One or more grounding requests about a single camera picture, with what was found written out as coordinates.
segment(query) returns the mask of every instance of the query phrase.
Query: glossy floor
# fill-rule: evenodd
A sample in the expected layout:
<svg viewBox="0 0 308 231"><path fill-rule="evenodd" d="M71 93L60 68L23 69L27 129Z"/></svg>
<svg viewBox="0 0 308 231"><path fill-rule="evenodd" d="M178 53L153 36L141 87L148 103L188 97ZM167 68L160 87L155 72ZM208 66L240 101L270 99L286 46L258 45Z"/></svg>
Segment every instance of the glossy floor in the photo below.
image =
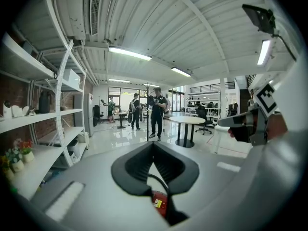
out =
<svg viewBox="0 0 308 231"><path fill-rule="evenodd" d="M84 152L83 157L90 155L107 152L109 150L115 150L122 146L136 144L146 141L146 122L140 122L141 130L134 131L128 126L127 121L123 121L125 128L118 129L120 125L119 121L115 124L109 124L104 122L98 124L94 128L94 134L90 138L90 148ZM178 137L178 124L169 120L164 120L163 127L165 132L162 133L161 139L164 142L175 144ZM181 127L181 138L184 138L184 126ZM199 150L204 152L210 152L213 142L214 129L209 128L212 134L205 132L202 135L202 131L194 132L193 141L195 146L187 150ZM189 125L188 138L191 134L191 125ZM157 135L149 139L149 141L157 141ZM228 134L223 134L219 144L218 154L224 154L229 156L246 157L251 148L250 144L237 142L235 139L230 138Z"/></svg>

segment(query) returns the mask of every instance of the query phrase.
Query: black shirt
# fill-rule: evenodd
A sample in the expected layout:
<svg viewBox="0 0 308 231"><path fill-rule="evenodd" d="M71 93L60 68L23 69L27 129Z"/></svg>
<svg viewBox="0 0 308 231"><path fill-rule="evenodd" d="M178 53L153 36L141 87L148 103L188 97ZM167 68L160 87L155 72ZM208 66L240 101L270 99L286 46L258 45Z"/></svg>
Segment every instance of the black shirt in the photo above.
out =
<svg viewBox="0 0 308 231"><path fill-rule="evenodd" d="M167 101L166 101L166 98L163 96L163 95L160 95L160 97L154 97L154 99L158 99L159 100L159 103L164 103L167 105ZM159 116L163 116L163 113L164 113L164 108L162 107L159 107L157 104L153 106L153 114L155 115L159 115Z"/></svg>
<svg viewBox="0 0 308 231"><path fill-rule="evenodd" d="M136 98L134 98L132 102L133 102L133 104L134 104L134 106L135 106L135 108L136 108L135 112L138 112L138 113L139 113L139 109L137 108L137 106L140 105L139 100L136 99Z"/></svg>

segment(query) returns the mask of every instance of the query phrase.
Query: white pillar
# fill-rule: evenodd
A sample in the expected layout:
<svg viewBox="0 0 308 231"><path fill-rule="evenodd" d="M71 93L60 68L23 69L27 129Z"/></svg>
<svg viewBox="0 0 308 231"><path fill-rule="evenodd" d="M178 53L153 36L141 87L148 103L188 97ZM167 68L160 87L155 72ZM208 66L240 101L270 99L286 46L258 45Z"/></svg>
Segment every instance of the white pillar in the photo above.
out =
<svg viewBox="0 0 308 231"><path fill-rule="evenodd" d="M221 118L226 117L226 108L227 108L227 99L226 99L226 88L225 88L225 79L220 78L220 94L221 94Z"/></svg>

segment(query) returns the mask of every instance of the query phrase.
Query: ceiling light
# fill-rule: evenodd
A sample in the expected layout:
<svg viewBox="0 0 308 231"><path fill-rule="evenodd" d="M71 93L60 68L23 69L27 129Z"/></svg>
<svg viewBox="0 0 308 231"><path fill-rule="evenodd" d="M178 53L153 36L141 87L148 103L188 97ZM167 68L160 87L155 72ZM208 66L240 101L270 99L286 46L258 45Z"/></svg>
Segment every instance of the ceiling light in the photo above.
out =
<svg viewBox="0 0 308 231"><path fill-rule="evenodd" d="M186 77L190 77L190 76L191 76L190 74L185 73L184 71L180 70L180 69L177 68L177 67L173 67L171 70L173 70L173 71L175 71L175 72L178 72L179 74L184 75L184 76L186 76Z"/></svg>
<svg viewBox="0 0 308 231"><path fill-rule="evenodd" d="M151 84L144 84L145 86L150 86L150 87L159 87L157 85L151 85Z"/></svg>
<svg viewBox="0 0 308 231"><path fill-rule="evenodd" d="M268 53L269 47L270 47L270 40L264 40L262 42L262 49L261 49L261 53L260 53L259 60L258 60L258 63L257 63L258 65L263 64L265 57Z"/></svg>
<svg viewBox="0 0 308 231"><path fill-rule="evenodd" d="M130 81L128 80L120 80L120 79L108 79L109 81L116 81L116 82L124 82L124 83L129 83Z"/></svg>
<svg viewBox="0 0 308 231"><path fill-rule="evenodd" d="M128 56L134 56L134 57L138 57L144 60L151 60L152 57L151 56L146 56L146 55L141 55L132 51L127 51L118 47L114 47L114 46L109 46L108 48L109 52L113 52L113 53L119 53L119 54L124 54L124 55L128 55Z"/></svg>

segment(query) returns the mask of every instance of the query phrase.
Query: person in green shirt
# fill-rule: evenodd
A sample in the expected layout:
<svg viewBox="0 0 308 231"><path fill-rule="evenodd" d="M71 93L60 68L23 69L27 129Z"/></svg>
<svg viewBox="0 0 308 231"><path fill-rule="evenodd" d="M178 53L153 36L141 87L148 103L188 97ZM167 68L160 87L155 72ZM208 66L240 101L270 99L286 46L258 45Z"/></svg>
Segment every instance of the person in green shirt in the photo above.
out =
<svg viewBox="0 0 308 231"><path fill-rule="evenodd" d="M104 106L108 106L108 119L109 119L109 123L115 123L115 118L113 115L113 110L115 109L115 102L113 100L113 97L110 97L110 101L109 103L104 103Z"/></svg>

